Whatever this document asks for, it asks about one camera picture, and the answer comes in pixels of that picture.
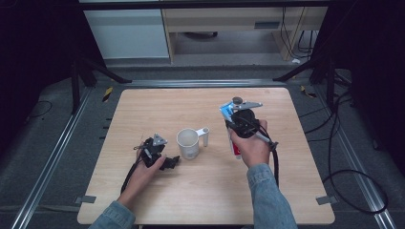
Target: denim sleeve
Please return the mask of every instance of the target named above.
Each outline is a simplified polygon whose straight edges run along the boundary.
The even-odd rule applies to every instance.
[[[96,219],[91,229],[131,228],[135,222],[134,214],[117,201],[113,201],[108,208]]]
[[[255,229],[297,228],[291,208],[267,164],[250,167],[247,180],[252,196]]]

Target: metal bar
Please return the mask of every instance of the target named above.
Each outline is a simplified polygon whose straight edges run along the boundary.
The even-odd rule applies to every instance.
[[[133,80],[123,86],[140,88],[223,88],[223,87],[281,87],[286,83],[271,79],[212,79],[212,80]]]
[[[69,140],[72,136],[72,133],[75,129],[77,121],[80,119],[81,114],[83,113],[84,107],[87,104],[87,100],[89,97],[92,88],[86,88],[84,90],[83,96],[81,97],[80,106],[75,114],[72,114],[65,129],[62,132],[62,135],[58,139],[55,147],[53,148],[53,152],[51,153],[44,169],[41,172],[38,180],[36,181],[35,185],[33,186],[28,198],[25,200],[24,205],[21,207],[20,211],[18,212],[17,216],[14,219],[12,224],[12,228],[26,228],[30,219],[38,206],[42,195],[44,194],[49,181],[53,175],[54,170],[59,162],[59,159],[62,157],[63,152],[69,143]]]
[[[281,7],[328,7],[351,0],[209,0],[209,1],[156,1],[156,2],[108,2],[55,5],[57,8],[77,10],[152,10],[152,9],[205,9],[205,8],[281,8]]]
[[[317,94],[325,95],[322,90],[320,90],[317,86],[315,86],[315,91]],[[320,101],[322,102],[323,106],[327,106],[327,103],[323,99],[324,96],[320,96]],[[327,115],[330,116],[330,110],[325,110]],[[343,130],[342,127],[339,128],[337,132],[337,136],[340,142],[340,145],[343,148],[343,152],[345,154],[345,157],[350,165],[350,167],[356,171],[362,172],[367,174],[366,169],[363,166],[363,163],[360,161],[360,159],[357,157],[357,154],[354,150],[354,148],[351,145],[351,142],[349,141],[345,131]],[[363,196],[366,199],[366,201],[369,203],[370,208],[373,211],[377,211],[378,209],[381,209],[384,205],[384,201],[381,198],[381,196],[378,193],[377,188],[374,186],[374,184],[367,178],[355,175],[357,184],[359,185],[361,191],[363,192]],[[380,214],[375,214],[374,218],[376,222],[378,223],[380,228],[396,228],[393,219],[391,218],[390,213],[388,210],[385,210],[383,213]]]

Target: wooden table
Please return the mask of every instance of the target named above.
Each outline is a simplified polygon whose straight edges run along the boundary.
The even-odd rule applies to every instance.
[[[208,146],[201,141],[195,159],[182,159],[175,169],[158,172],[139,196],[136,224],[252,224],[247,168],[230,153],[219,111],[233,96],[263,102],[253,111],[268,121],[270,137],[280,143],[280,189],[297,223],[332,223],[330,205],[316,201],[326,192],[288,90],[283,88],[124,91],[86,193],[95,196],[96,202],[82,203],[78,221],[92,223],[117,199],[136,159],[133,148],[142,140],[160,134],[168,140],[163,152],[172,157],[180,154],[179,130],[208,127]]]

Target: black cable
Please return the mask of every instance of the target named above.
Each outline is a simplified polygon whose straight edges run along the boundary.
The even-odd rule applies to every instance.
[[[293,48],[291,47],[291,42],[290,42],[289,37],[288,37],[287,27],[286,27],[286,23],[285,23],[286,7],[283,7],[282,12],[283,12],[283,14],[282,14],[282,23],[281,23],[281,27],[280,27],[280,36],[281,36],[281,39],[282,39],[284,45],[287,48],[288,54],[291,55],[294,58],[297,58],[297,59],[308,57],[307,55],[301,56],[301,55],[297,55],[297,54],[294,53]],[[283,37],[283,28],[284,28],[284,31],[286,33],[288,43],[286,42],[286,40]]]
[[[260,134],[262,134],[263,136],[265,136],[265,137],[267,137],[269,139],[270,142],[268,143],[268,146],[269,146],[270,150],[273,149],[271,152],[273,153],[274,179],[276,180],[277,187],[279,187],[279,174],[280,174],[280,172],[279,172],[280,171],[279,170],[279,159],[278,159],[277,151],[274,148],[274,144],[277,145],[277,143],[274,143],[274,142],[271,141],[271,138],[270,138],[267,130],[262,125],[259,124],[259,126],[256,126],[253,123],[251,123],[250,121],[248,121],[245,118],[240,117],[240,116],[235,115],[233,117],[239,118],[245,124],[253,127],[253,129],[255,130],[255,131],[251,131],[253,134],[256,134],[256,132],[259,132]]]
[[[345,95],[347,95],[347,94],[348,94],[348,93],[345,93],[345,94],[342,94],[341,96],[339,96],[339,98],[337,99],[337,101],[336,101],[336,103],[335,103],[335,105],[334,105],[334,106],[335,106],[334,112],[335,112],[336,116],[335,116],[335,118],[334,118],[334,121],[333,121],[333,124],[332,124],[332,128],[331,128],[331,130],[330,130],[329,147],[328,147],[328,173],[329,173],[329,175],[328,175],[326,178],[323,179],[323,182],[325,183],[327,180],[329,180],[329,181],[330,181],[330,184],[331,184],[333,190],[336,192],[336,194],[337,194],[340,198],[342,198],[346,203],[348,203],[352,208],[354,208],[354,209],[356,209],[356,210],[358,210],[358,211],[360,211],[360,212],[362,212],[362,213],[365,213],[365,214],[379,214],[379,213],[384,212],[384,211],[387,209],[389,200],[388,200],[388,195],[387,195],[387,193],[384,192],[384,190],[382,189],[381,185],[378,184],[378,182],[376,182],[372,177],[370,177],[370,176],[368,176],[368,175],[366,175],[366,174],[364,174],[364,173],[362,173],[362,172],[360,172],[360,171],[356,171],[356,170],[338,170],[338,171],[335,171],[335,172],[332,172],[332,171],[331,171],[331,139],[332,139],[332,135],[333,135],[333,129],[334,129],[334,126],[336,125],[337,119],[338,119],[339,101],[340,101],[340,99],[341,99],[343,96],[345,96]],[[364,176],[364,177],[368,178],[369,180],[371,180],[372,183],[373,183],[375,186],[378,187],[378,189],[379,189],[379,191],[380,191],[380,194],[382,194],[382,195],[384,196],[384,206],[383,206],[381,209],[377,210],[377,211],[369,211],[369,210],[365,210],[365,209],[362,209],[362,208],[356,206],[355,204],[353,204],[352,202],[350,202],[348,199],[346,199],[346,198],[337,190],[336,185],[334,184],[334,181],[333,181],[333,177],[334,177],[334,176],[336,176],[336,175],[338,175],[338,174],[342,174],[342,173],[356,173],[356,174],[359,174],[359,175]]]
[[[140,158],[140,154],[137,157],[137,160],[135,161],[135,163],[132,165],[131,169],[129,170],[127,177],[124,180],[124,183],[122,184],[121,187],[121,193],[124,192],[124,190],[126,189],[126,186],[128,185],[128,182],[131,178],[131,175],[134,173],[134,171],[137,169],[139,163],[141,162],[141,158]]]
[[[351,100],[352,100],[352,99],[350,98],[350,99],[344,100],[344,101],[342,101],[342,102],[339,101],[337,105],[343,104],[343,103],[348,102],[348,101],[351,101]],[[324,109],[326,109],[326,108],[327,108],[327,106],[326,106],[326,107],[323,107],[323,108],[321,108],[321,109],[315,110],[315,111],[313,111],[313,112],[310,112],[310,113],[308,113],[308,114],[303,114],[303,115],[301,115],[301,116],[299,116],[299,117],[303,117],[303,116],[306,116],[306,115],[310,115],[310,114],[313,114],[313,113],[322,111],[322,110],[324,110]],[[315,128],[313,128],[313,129],[311,129],[311,130],[309,130],[309,131],[305,131],[305,134],[312,133],[312,132],[317,131],[317,130],[321,129],[322,127],[324,127],[324,126],[330,121],[330,119],[333,117],[333,115],[334,115],[334,112],[331,112],[331,113],[330,113],[330,116],[328,117],[328,119],[327,119],[326,121],[324,121],[324,122],[323,122],[321,125],[319,125],[318,127],[315,127]]]
[[[299,52],[303,52],[303,53],[312,53],[312,50],[313,50],[313,47],[312,47],[313,31],[310,32],[309,46],[308,46],[307,48],[303,48],[303,47],[300,46],[301,41],[302,41],[302,39],[303,39],[303,37],[304,37],[304,33],[305,33],[305,31],[302,31],[302,32],[301,32],[301,35],[300,35],[300,38],[298,39],[298,45],[297,45],[297,46],[298,46],[298,51],[299,51]]]
[[[51,108],[53,107],[52,102],[50,102],[50,101],[48,101],[48,100],[41,100],[41,101],[38,101],[36,104],[38,104],[38,103],[48,103],[48,104],[50,105],[50,107],[48,108],[47,111],[45,111],[45,112],[42,113],[42,114],[30,115],[30,118],[31,118],[31,117],[39,117],[39,116],[45,115],[45,114],[48,113],[48,112],[51,110]]]
[[[340,119],[339,119],[339,126],[337,126],[336,131],[333,133],[332,137],[336,136],[336,134],[339,132],[339,129],[340,129]],[[329,140],[329,139],[330,139],[329,137],[322,138],[322,139],[312,139],[312,140],[308,140],[308,142],[324,141],[324,140]]]

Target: hand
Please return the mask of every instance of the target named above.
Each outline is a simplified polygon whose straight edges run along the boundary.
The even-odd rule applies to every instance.
[[[137,157],[139,156],[140,151],[141,149],[137,151]],[[149,184],[154,174],[158,171],[165,159],[166,156],[161,156],[155,162],[155,164],[153,164],[149,168],[146,167],[143,161],[141,161],[138,164],[137,169],[135,169],[134,173],[131,175],[127,187],[125,188],[121,196],[119,196],[117,201],[132,211],[134,208],[136,196],[140,192],[142,192],[142,190]]]
[[[267,121],[259,121],[260,125],[267,130]],[[238,146],[242,160],[247,168],[261,163],[268,164],[270,149],[267,142],[264,142],[256,135],[249,138],[240,138],[233,130],[230,130],[230,139]]]

